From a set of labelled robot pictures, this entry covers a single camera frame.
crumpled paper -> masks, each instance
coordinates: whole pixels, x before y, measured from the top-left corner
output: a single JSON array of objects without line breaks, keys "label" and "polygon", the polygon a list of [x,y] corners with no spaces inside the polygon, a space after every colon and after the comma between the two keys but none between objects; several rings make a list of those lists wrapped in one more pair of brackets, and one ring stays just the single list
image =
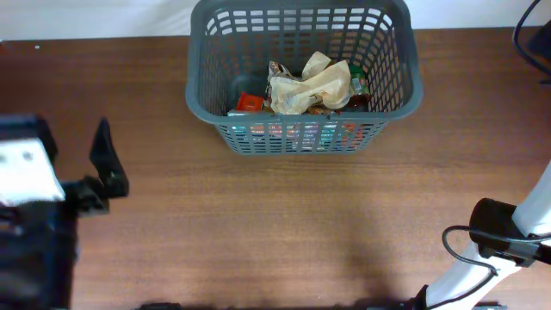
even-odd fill
[{"label": "crumpled paper", "polygon": [[302,79],[307,80],[308,78],[312,78],[320,74],[323,70],[325,70],[325,68],[327,68],[329,63],[331,63],[331,59],[329,57],[320,52],[314,53],[304,66],[304,70],[302,70]]},{"label": "crumpled paper", "polygon": [[[313,69],[314,67],[318,66],[312,66],[308,71],[316,72],[318,69]],[[284,115],[301,115],[318,102],[329,109],[340,109],[350,99],[350,69],[345,60],[305,81],[273,77],[269,83],[270,107],[276,113]]]}]

gray plastic basket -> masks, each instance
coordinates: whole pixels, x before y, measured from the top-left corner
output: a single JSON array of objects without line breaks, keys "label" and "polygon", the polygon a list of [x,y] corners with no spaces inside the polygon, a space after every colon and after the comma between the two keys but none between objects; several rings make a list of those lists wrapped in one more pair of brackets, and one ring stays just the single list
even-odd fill
[{"label": "gray plastic basket", "polygon": [[[363,68],[369,112],[226,116],[241,91],[264,96],[270,60],[301,72],[316,51]],[[402,0],[202,0],[193,10],[186,100],[235,152],[355,152],[422,96]]]}]

black wire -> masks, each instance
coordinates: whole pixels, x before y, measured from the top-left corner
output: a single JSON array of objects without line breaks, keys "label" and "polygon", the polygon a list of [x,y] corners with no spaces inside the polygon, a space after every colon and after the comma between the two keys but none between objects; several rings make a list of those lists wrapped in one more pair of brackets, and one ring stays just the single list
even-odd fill
[{"label": "black wire", "polygon": [[488,239],[494,239],[494,240],[504,241],[504,242],[509,242],[509,243],[538,244],[538,243],[541,243],[543,241],[551,240],[551,235],[546,235],[546,236],[542,236],[542,237],[535,237],[535,238],[522,238],[522,239],[519,239],[519,238],[510,238],[510,237],[498,236],[498,235],[494,235],[494,234],[491,234],[491,233],[488,233],[488,232],[482,232],[481,230],[473,229],[469,226],[451,226],[451,227],[446,228],[444,230],[444,232],[442,233],[442,243],[444,244],[444,247],[446,248],[446,251],[448,251],[448,253],[451,254],[451,256],[455,257],[457,260],[459,260],[463,263],[473,264],[473,265],[477,265],[477,266],[480,266],[480,267],[485,267],[485,268],[488,268],[490,270],[490,272],[488,273],[488,276],[486,276],[484,278],[484,280],[482,280],[474,288],[471,288],[470,290],[468,290],[465,294],[462,294],[462,295],[457,296],[453,299],[449,299],[447,301],[442,301],[442,302],[439,302],[435,305],[427,307],[427,310],[436,309],[438,307],[448,305],[452,302],[461,301],[461,300],[467,298],[468,296],[476,293],[479,289],[486,286],[495,276],[498,276],[498,269],[495,268],[494,266],[490,265],[489,263],[477,262],[473,259],[463,257],[463,256],[457,254],[457,252],[455,252],[451,248],[451,246],[449,246],[448,235],[449,235],[449,233],[455,232],[455,231],[469,232],[469,233],[476,234],[476,235],[479,235],[481,237],[485,237],[485,238],[488,238]]},{"label": "black wire", "polygon": [[528,61],[529,64],[533,65],[538,70],[542,71],[543,73],[551,76],[551,70],[549,70],[545,65],[542,65],[540,62],[532,58],[528,53],[526,53],[523,48],[518,44],[518,36],[520,35],[520,30],[523,27],[524,22],[526,22],[526,18],[532,13],[532,10],[536,7],[536,5],[541,0],[534,0],[534,2],[528,7],[526,12],[524,12],[523,17],[521,17],[520,21],[518,22],[517,26],[515,27],[515,30],[513,31],[513,44],[517,48],[520,55]]}]

trash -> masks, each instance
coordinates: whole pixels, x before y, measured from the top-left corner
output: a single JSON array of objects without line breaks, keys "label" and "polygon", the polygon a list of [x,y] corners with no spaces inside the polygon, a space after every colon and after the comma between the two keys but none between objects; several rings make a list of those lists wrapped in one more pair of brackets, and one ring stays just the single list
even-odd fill
[{"label": "trash", "polygon": [[242,92],[237,111],[262,111],[263,103],[264,98]]},{"label": "trash", "polygon": [[304,70],[302,71],[302,79],[307,80],[308,78],[320,74],[330,63],[331,59],[323,53],[314,53],[304,66]]},{"label": "trash", "polygon": [[266,97],[264,98],[264,107],[269,107],[272,104],[272,85],[271,80],[274,77],[290,78],[292,80],[298,80],[293,77],[291,72],[282,64],[270,61],[268,66],[268,86],[266,86]]},{"label": "trash", "polygon": [[356,125],[356,124],[343,125],[343,131],[339,135],[342,148],[356,149],[357,145],[363,141],[362,130],[359,130],[358,128],[358,130],[356,130],[356,134],[354,134],[356,126],[359,126],[359,125]]},{"label": "trash", "polygon": [[328,109],[328,108],[326,108],[324,106],[320,106],[320,105],[314,105],[314,106],[308,108],[307,112],[311,115],[331,115],[331,114],[339,115],[340,114],[339,110]]},{"label": "trash", "polygon": [[301,82],[288,77],[272,77],[270,107],[284,115],[300,115],[315,103],[340,109],[350,99],[350,69],[343,60]]},{"label": "trash", "polygon": [[350,101],[343,108],[346,112],[363,112],[367,110],[371,95],[369,94],[368,80],[362,68],[350,66]]},{"label": "trash", "polygon": [[263,112],[266,112],[266,113],[270,113],[270,114],[275,114],[276,112],[274,112],[274,110],[270,107],[266,107],[266,105],[264,105],[264,108],[262,109]]},{"label": "trash", "polygon": [[365,73],[357,65],[350,65],[350,89],[353,93],[352,96],[369,94]]}]

white wall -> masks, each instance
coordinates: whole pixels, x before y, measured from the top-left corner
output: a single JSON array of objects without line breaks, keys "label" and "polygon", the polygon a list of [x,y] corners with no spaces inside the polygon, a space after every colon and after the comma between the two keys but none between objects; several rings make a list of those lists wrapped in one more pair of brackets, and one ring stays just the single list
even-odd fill
[{"label": "white wall", "polygon": [[[0,39],[184,35],[189,34],[189,17],[197,2],[198,0],[0,0]],[[475,28],[514,26],[532,0],[406,2],[412,14],[414,28]],[[542,25],[550,19],[551,1],[542,0],[526,24]]]}]

